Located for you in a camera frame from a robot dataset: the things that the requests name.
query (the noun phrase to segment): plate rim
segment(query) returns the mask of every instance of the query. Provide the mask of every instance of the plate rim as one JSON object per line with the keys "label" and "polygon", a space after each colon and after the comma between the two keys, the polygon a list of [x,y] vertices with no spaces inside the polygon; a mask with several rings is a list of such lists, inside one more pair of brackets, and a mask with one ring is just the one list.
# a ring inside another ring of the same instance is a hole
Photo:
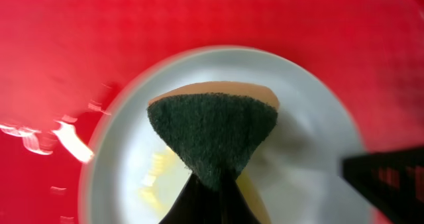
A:
{"label": "plate rim", "polygon": [[103,146],[106,134],[109,132],[111,125],[114,120],[119,116],[119,113],[135,95],[136,91],[147,84],[150,80],[153,80],[156,76],[159,76],[161,73],[165,72],[167,69],[170,69],[174,66],[178,66],[185,60],[192,59],[197,56],[202,56],[205,54],[210,54],[214,52],[228,52],[228,51],[245,51],[245,52],[255,52],[260,54],[265,54],[268,56],[273,56],[275,58],[281,59],[284,62],[291,64],[293,67],[301,70],[304,74],[307,74],[309,78],[321,84],[326,90],[339,102],[342,110],[345,113],[346,118],[350,121],[352,125],[352,132],[355,134],[358,143],[362,150],[364,148],[364,142],[362,136],[360,135],[358,125],[356,124],[354,117],[350,111],[346,108],[344,103],[340,98],[331,90],[324,82],[322,82],[318,77],[313,75],[311,72],[305,68],[297,65],[295,62],[288,60],[277,54],[261,50],[259,48],[249,47],[249,46],[238,46],[238,45],[213,45],[213,46],[203,46],[199,48],[192,48],[189,50],[184,50],[183,52],[178,52],[174,55],[171,55],[152,66],[148,67],[142,71],[138,76],[132,79],[119,94],[114,98],[110,106],[106,108],[106,112],[110,115],[102,115],[98,124],[96,125],[93,134],[90,138],[88,147],[92,149],[95,154],[93,159],[87,163],[83,164],[81,167],[79,184],[78,184],[78,221],[81,221],[84,224],[92,224],[91,218],[91,190],[93,187],[93,172],[97,164],[97,154]]}

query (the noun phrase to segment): dark green scrubber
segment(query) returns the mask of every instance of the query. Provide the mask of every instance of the dark green scrubber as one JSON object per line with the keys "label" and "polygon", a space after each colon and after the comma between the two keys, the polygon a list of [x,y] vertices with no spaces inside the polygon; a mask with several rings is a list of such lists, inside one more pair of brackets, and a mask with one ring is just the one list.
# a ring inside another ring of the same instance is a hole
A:
{"label": "dark green scrubber", "polygon": [[277,116],[257,99],[225,93],[174,95],[148,107],[153,129],[212,190],[225,173],[240,175]]}

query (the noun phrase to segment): sponge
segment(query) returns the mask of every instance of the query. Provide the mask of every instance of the sponge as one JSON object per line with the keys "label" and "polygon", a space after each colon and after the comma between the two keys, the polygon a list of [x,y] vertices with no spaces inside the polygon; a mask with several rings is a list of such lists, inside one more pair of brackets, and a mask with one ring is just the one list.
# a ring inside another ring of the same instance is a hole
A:
{"label": "sponge", "polygon": [[211,190],[236,179],[277,121],[276,96],[267,87],[207,82],[153,99],[153,129]]}

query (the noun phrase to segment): red table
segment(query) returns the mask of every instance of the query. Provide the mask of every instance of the red table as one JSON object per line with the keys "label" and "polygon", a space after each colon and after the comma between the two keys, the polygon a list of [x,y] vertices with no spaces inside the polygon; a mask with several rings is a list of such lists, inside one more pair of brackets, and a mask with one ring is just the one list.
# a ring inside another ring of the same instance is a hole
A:
{"label": "red table", "polygon": [[423,143],[423,5],[0,0],[0,223],[78,223],[84,164],[52,133],[56,121],[73,122],[88,144],[104,110],[133,78],[200,46],[252,46],[303,66],[340,97],[369,151]]}

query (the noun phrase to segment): red surface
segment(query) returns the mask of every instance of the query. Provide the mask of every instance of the red surface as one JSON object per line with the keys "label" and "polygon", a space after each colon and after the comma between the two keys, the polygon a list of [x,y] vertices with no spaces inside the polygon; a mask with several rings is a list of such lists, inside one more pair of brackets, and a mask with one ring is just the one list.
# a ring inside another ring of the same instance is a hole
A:
{"label": "red surface", "polygon": [[[253,46],[324,81],[370,151],[424,143],[424,0],[0,0],[0,223],[78,223],[81,163],[50,133],[64,115],[85,143],[135,76],[190,48]],[[378,223],[384,223],[381,216]]]}

